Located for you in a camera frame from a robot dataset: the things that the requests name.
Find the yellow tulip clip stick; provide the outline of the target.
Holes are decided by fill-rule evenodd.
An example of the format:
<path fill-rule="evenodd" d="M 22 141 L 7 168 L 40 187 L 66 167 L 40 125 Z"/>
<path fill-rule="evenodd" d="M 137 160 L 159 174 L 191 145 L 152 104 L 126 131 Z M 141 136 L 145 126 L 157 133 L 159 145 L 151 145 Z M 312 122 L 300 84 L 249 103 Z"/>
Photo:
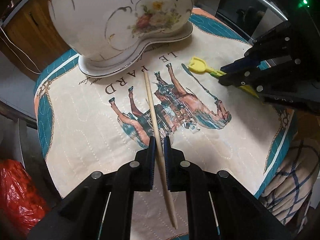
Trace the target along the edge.
<path fill-rule="evenodd" d="M 188 69 L 191 70 L 192 72 L 196 72 L 196 73 L 209 73 L 211 76 L 215 77 L 215 78 L 219 78 L 223 75 L 225 75 L 224 72 L 214 69 L 212 67 L 207 66 L 207 63 L 198 57 L 193 56 L 188 64 Z M 257 95 L 257 93 L 253 90 L 253 88 L 249 85 L 243 85 L 240 86 L 239 89 L 243 90 L 244 92 L 246 92 L 247 94 L 250 94 L 251 96 L 255 97 L 255 98 L 259 98 L 259 96 Z"/>

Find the wooden chopstick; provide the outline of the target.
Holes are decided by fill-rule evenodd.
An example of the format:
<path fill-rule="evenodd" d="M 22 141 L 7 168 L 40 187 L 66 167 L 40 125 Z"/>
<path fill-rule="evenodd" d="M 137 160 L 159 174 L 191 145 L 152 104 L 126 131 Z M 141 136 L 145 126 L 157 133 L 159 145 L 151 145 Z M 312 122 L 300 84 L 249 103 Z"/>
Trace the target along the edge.
<path fill-rule="evenodd" d="M 156 162 L 157 162 L 158 171 L 159 171 L 159 175 L 160 175 L 160 179 L 161 179 L 164 201 L 165 201 L 165 205 L 167 208 L 167 213 L 168 213 L 170 222 L 171 222 L 174 229 L 178 229 L 178 222 L 177 222 L 177 218 L 176 218 L 174 201 L 173 201 L 172 195 L 169 192 L 168 187 L 167 187 L 165 159 L 164 159 L 163 147 L 162 147 L 162 143 L 161 143 L 161 136 L 160 136 L 158 124 L 157 124 L 157 116 L 156 116 L 155 106 L 153 103 L 151 83 L 150 83 L 148 71 L 144 70 L 143 75 L 144 75 L 146 93 L 147 93 L 147 97 L 148 97 L 148 104 L 149 104 L 149 109 L 150 109 L 150 116 L 151 116 L 151 121 L 152 121 L 152 126 L 153 126 L 154 137 L 156 139 L 156 146 L 157 146 Z"/>

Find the red plastic bag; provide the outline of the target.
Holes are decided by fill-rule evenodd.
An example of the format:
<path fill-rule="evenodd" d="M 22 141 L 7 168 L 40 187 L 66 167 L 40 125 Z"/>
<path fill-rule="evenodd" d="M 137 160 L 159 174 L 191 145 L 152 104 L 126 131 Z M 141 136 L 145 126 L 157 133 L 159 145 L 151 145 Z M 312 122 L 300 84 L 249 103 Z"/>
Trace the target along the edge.
<path fill-rule="evenodd" d="M 1 210 L 23 237 L 50 211 L 19 161 L 1 160 Z"/>

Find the horse print quilted mat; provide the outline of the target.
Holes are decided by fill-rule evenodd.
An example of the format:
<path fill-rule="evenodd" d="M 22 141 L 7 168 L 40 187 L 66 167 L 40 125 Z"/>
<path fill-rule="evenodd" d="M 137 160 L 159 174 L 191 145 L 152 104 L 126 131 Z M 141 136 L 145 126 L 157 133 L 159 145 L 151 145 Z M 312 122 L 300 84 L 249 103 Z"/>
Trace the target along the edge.
<path fill-rule="evenodd" d="M 213 68 L 241 58 L 249 43 L 195 8 L 192 35 L 148 46 L 117 75 L 85 76 L 69 50 L 36 81 L 34 106 L 43 157 L 61 197 L 94 171 L 131 161 L 153 134 L 144 72 L 148 72 L 161 137 L 209 172 L 228 171 L 259 197 L 296 134 L 294 111 L 273 107 L 207 73 L 188 70 L 194 56 Z"/>

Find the plaid cloth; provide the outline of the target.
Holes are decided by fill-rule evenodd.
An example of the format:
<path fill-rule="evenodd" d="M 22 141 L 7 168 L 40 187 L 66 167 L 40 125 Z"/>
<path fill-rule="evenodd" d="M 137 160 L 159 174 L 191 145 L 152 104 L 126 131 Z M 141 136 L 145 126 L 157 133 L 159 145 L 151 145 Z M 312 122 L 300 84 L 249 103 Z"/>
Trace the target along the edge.
<path fill-rule="evenodd" d="M 306 223 L 312 188 L 319 173 L 319 137 L 295 140 L 260 202 L 292 233 Z"/>

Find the wooden lower cabinets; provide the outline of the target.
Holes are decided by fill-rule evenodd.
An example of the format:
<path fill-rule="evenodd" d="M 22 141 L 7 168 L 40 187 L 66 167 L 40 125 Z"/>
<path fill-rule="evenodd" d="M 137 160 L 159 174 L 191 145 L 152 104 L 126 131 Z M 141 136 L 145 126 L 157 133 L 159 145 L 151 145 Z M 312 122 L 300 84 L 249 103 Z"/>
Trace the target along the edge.
<path fill-rule="evenodd" d="M 52 23 L 47 0 L 26 1 L 1 31 L 1 52 L 33 81 L 70 49 Z"/>

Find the floral ceramic utensil holder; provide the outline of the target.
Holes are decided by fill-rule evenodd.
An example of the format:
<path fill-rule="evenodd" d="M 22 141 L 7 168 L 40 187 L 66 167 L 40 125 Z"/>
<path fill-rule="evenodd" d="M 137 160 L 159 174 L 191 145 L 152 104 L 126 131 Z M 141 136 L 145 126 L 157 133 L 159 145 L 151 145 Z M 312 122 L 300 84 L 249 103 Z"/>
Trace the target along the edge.
<path fill-rule="evenodd" d="M 88 77 L 115 75 L 149 45 L 188 38 L 194 0 L 48 0 L 62 39 Z"/>

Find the stainless steel appliance door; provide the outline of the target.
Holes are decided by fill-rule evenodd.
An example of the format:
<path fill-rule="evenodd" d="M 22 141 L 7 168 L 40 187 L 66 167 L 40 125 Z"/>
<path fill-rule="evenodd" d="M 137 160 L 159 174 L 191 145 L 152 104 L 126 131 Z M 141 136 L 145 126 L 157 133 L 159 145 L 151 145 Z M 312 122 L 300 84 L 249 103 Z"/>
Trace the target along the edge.
<path fill-rule="evenodd" d="M 195 4 L 249 43 L 287 21 L 287 16 L 273 0 L 195 0 Z"/>

